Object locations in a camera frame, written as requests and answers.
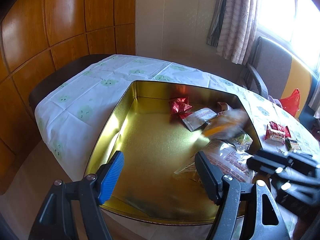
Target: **golden metal tray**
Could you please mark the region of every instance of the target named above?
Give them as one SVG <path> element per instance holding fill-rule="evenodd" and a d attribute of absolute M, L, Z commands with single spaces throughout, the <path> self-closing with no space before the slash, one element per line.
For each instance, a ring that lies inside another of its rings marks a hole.
<path fill-rule="evenodd" d="M 131 219 L 164 225 L 212 223 L 218 210 L 200 183 L 177 179 L 174 171 L 209 141 L 199 128 L 190 132 L 170 115 L 168 100 L 189 97 L 196 111 L 216 110 L 217 101 L 244 109 L 236 95 L 191 85 L 134 81 L 109 117 L 92 152 L 85 174 L 95 173 L 116 150 L 125 163 L 110 200 L 101 207 Z M 261 147 L 251 121 L 244 130 Z"/>

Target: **red plastic bag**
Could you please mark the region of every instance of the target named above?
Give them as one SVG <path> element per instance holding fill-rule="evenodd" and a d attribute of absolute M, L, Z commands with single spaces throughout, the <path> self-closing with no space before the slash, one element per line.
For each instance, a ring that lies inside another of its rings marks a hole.
<path fill-rule="evenodd" d="M 293 117 L 296 115 L 297 111 L 299 111 L 300 104 L 300 91 L 299 89 L 295 89 L 291 96 L 283 99 L 279 99 L 282 104 L 282 108 L 286 110 Z"/>

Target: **wall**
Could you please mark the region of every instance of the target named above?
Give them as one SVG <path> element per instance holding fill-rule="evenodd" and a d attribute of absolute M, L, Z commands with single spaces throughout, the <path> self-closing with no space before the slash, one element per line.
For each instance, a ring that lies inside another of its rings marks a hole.
<path fill-rule="evenodd" d="M 235 82 L 242 66 L 206 44 L 216 0 L 137 0 L 136 52 L 178 62 Z"/>
<path fill-rule="evenodd" d="M 40 140 L 28 104 L 79 57 L 135 54 L 135 0 L 17 0 L 0 26 L 0 193 Z"/>

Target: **metal rivet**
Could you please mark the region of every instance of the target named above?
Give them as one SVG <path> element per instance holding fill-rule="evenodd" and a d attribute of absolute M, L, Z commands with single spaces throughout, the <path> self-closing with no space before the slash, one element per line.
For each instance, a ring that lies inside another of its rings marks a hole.
<path fill-rule="evenodd" d="M 229 174 L 223 176 L 225 180 L 231 181 L 233 177 Z"/>
<path fill-rule="evenodd" d="M 57 179 L 55 182 L 54 182 L 54 185 L 56 186 L 60 186 L 62 184 L 62 180 L 61 179 Z"/>
<path fill-rule="evenodd" d="M 96 177 L 97 177 L 97 175 L 92 173 L 92 174 L 87 175 L 85 178 L 87 180 L 94 180 Z"/>
<path fill-rule="evenodd" d="M 258 186 L 264 187 L 265 184 L 266 184 L 266 183 L 265 183 L 263 180 L 261 180 L 261 179 L 258 179 L 258 180 L 257 180 L 257 185 L 258 185 Z"/>
<path fill-rule="evenodd" d="M 291 187 L 291 184 L 289 182 L 286 182 L 284 183 L 282 186 L 281 186 L 281 189 L 282 190 L 287 190 Z"/>
<path fill-rule="evenodd" d="M 281 173 L 282 171 L 283 171 L 283 168 L 281 167 L 276 168 L 276 173 Z"/>

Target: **white wall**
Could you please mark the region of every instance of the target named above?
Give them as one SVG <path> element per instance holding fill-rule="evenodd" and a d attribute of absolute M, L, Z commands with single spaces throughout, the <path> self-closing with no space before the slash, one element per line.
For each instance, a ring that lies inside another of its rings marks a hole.
<path fill-rule="evenodd" d="M 235 82 L 242 66 L 206 44 L 216 0 L 136 0 L 136 53 L 195 67 Z"/>

